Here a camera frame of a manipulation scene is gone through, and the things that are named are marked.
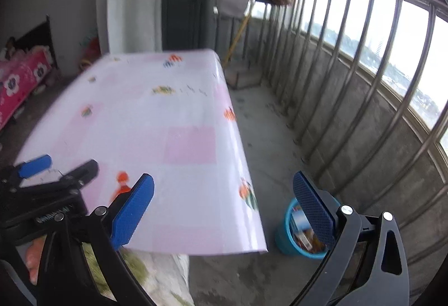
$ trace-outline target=white flower pattern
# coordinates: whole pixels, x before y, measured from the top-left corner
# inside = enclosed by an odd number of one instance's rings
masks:
[[[5,83],[7,96],[13,96],[19,91],[19,82],[20,82],[19,75],[11,74],[10,77],[8,77]]]
[[[42,80],[42,78],[45,76],[47,70],[48,69],[46,68],[46,66],[43,63],[39,62],[37,64],[37,68],[35,68],[33,71],[34,77],[36,78],[37,82],[40,82]]]

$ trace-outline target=concrete floor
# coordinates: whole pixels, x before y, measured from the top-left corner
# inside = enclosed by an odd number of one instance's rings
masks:
[[[14,162],[41,116],[67,86],[59,82],[30,97],[17,123],[0,137],[0,165]],[[319,261],[282,255],[274,231],[291,199],[292,178],[301,169],[299,148],[274,97],[264,86],[230,93],[246,152],[269,252],[190,257],[190,291],[196,306],[289,305]]]

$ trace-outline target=metal railing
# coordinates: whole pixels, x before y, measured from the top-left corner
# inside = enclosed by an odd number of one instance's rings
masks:
[[[353,119],[351,119],[351,121],[349,121],[349,125],[343,131],[343,135],[339,139],[336,139],[337,144],[335,145],[335,147],[332,150],[329,150],[329,153],[326,153],[325,156],[323,156],[323,163],[316,171],[314,171],[314,179],[317,181],[319,181],[322,175],[330,168],[336,157],[346,147],[348,141],[353,136],[353,133],[359,127],[362,119],[365,117],[367,108],[372,102],[372,98],[376,92],[379,92],[382,97],[384,97],[390,104],[392,104],[392,107],[396,108],[395,113],[388,121],[379,138],[376,139],[375,143],[371,145],[371,148],[367,151],[367,153],[362,158],[358,159],[358,162],[354,166],[354,168],[348,170],[345,178],[335,183],[335,188],[332,191],[332,194],[334,196],[339,195],[344,189],[346,189],[350,184],[353,183],[353,181],[361,174],[361,172],[371,163],[375,156],[378,155],[378,152],[381,150],[381,148],[383,148],[386,141],[394,133],[394,130],[397,128],[397,124],[400,122],[400,120],[405,119],[409,127],[415,132],[417,138],[419,138],[420,140],[418,150],[416,150],[416,152],[402,165],[401,169],[399,169],[396,173],[390,174],[390,180],[385,183],[385,186],[383,186],[379,192],[372,195],[372,197],[368,201],[361,203],[358,207],[358,210],[361,213],[371,209],[372,206],[374,206],[378,201],[390,194],[391,190],[394,189],[396,185],[409,173],[409,171],[412,170],[417,161],[422,158],[425,153],[428,152],[431,160],[433,161],[441,176],[443,186],[423,205],[421,205],[411,214],[408,214],[404,219],[400,219],[399,227],[401,229],[404,229],[405,227],[412,224],[416,219],[425,214],[434,205],[436,205],[438,201],[446,198],[448,191],[448,185],[446,185],[445,181],[448,171],[447,157],[442,146],[440,145],[440,139],[447,130],[448,126],[448,103],[445,104],[438,117],[438,120],[431,130],[428,129],[424,121],[419,118],[416,111],[410,105],[411,99],[413,98],[417,90],[420,78],[422,77],[422,73],[425,68],[425,63],[428,57],[428,52],[434,32],[435,19],[436,17],[439,17],[445,21],[448,21],[448,6],[444,0],[395,0],[395,12],[388,40],[378,70],[374,74],[363,67],[362,64],[360,64],[360,57],[361,52],[365,47],[367,30],[370,25],[370,19],[372,16],[375,0],[369,0],[365,17],[359,17],[359,19],[364,20],[364,25],[354,57],[352,58],[341,51],[341,42],[344,37],[344,31],[346,28],[351,1],[352,0],[346,0],[339,33],[334,45],[330,45],[329,43],[326,43],[324,41],[324,35],[332,0],[328,0],[327,2],[325,16],[323,19],[319,37],[313,36],[311,34],[317,0],[313,1],[311,14],[309,16],[308,29],[306,30],[306,32],[302,31],[301,29],[304,19],[303,14],[305,8],[305,0],[298,0],[298,4],[294,9],[294,14],[291,15],[289,22],[285,22],[284,15],[279,14],[279,12],[283,12],[284,8],[275,8],[273,19],[269,22],[270,28],[266,39],[264,55],[261,57],[260,61],[263,63],[263,72],[265,74],[264,76],[266,81],[272,87],[272,90],[275,93],[279,103],[283,106],[283,113],[288,116],[288,126],[290,128],[293,128],[296,119],[298,117],[301,117],[302,119],[303,125],[297,129],[297,136],[295,139],[296,144],[302,143],[305,133],[310,128],[311,122],[316,118],[316,111],[322,102],[323,94],[328,85],[335,62],[339,60],[341,62],[344,62],[346,66],[348,66],[348,71],[344,78],[342,87],[339,92],[335,93],[335,101],[332,108],[330,109],[330,113],[324,119],[322,119],[323,123],[320,124],[321,129],[317,131],[316,138],[312,139],[310,148],[305,152],[303,156],[305,162],[309,161],[311,155],[319,149],[319,145],[321,144],[323,137],[328,133],[330,126],[334,124],[337,112],[346,99],[347,91],[355,75],[358,74],[364,78],[367,78],[369,88],[364,96],[360,107],[356,110],[355,116],[353,117]],[[382,76],[389,62],[394,39],[397,33],[400,12],[404,1],[412,3],[428,11],[428,23],[423,49],[415,73],[410,80],[410,84],[406,91],[406,94],[404,96],[399,96],[393,91],[393,89],[391,89],[391,87],[389,87],[384,81],[382,81]],[[306,53],[309,50],[311,43],[315,44],[311,64],[308,66],[307,72],[303,72],[306,61]],[[311,77],[313,74],[313,70],[315,70],[315,65],[323,51],[330,53],[331,58],[326,66],[323,78],[318,84],[319,88],[317,89],[317,92],[311,95],[309,91]],[[293,64],[294,57],[299,58]],[[303,78],[303,81],[301,88],[298,88],[297,86],[300,76]],[[305,98],[308,100],[308,106],[311,107],[311,110],[309,111],[307,116],[303,117],[302,115],[304,115],[303,109]],[[295,101],[295,110],[293,113],[290,113],[290,109],[293,106],[293,101]],[[418,261],[422,261],[427,256],[441,249],[447,243],[448,231],[445,236],[442,236],[441,239],[435,241],[434,244],[409,257],[409,265],[412,265]],[[411,290],[411,294],[418,295],[423,290],[424,287],[419,287],[418,289]]]

